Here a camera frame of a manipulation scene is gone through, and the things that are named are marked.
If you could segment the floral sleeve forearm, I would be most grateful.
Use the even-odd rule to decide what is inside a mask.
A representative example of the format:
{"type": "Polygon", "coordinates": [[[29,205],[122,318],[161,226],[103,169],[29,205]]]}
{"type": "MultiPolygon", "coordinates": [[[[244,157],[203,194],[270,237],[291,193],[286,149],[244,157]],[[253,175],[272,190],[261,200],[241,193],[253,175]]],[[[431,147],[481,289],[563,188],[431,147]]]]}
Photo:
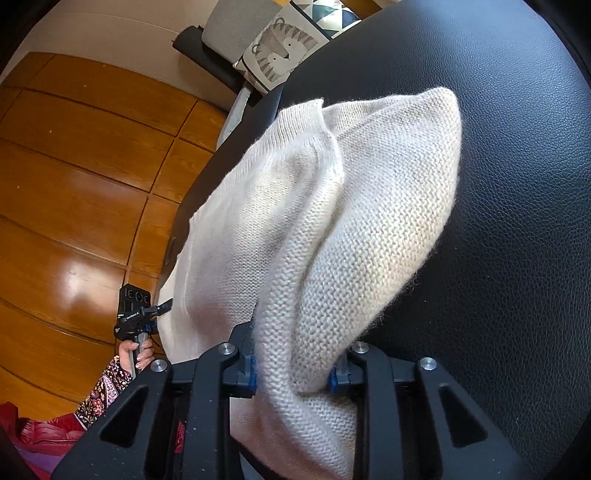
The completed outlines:
{"type": "Polygon", "coordinates": [[[74,416],[84,429],[88,429],[101,417],[132,381],[132,376],[120,364],[116,355],[103,370],[89,395],[74,412],[74,416]]]}

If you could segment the person's left hand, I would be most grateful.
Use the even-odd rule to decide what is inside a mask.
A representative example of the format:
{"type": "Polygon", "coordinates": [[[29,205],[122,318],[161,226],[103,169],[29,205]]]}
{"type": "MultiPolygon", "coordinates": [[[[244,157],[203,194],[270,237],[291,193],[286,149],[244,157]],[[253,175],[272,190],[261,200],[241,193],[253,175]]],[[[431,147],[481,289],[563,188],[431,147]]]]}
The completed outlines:
{"type": "Polygon", "coordinates": [[[131,374],[131,365],[138,370],[143,370],[154,359],[152,340],[147,338],[141,345],[131,340],[125,340],[118,346],[118,356],[121,368],[131,374]]]}

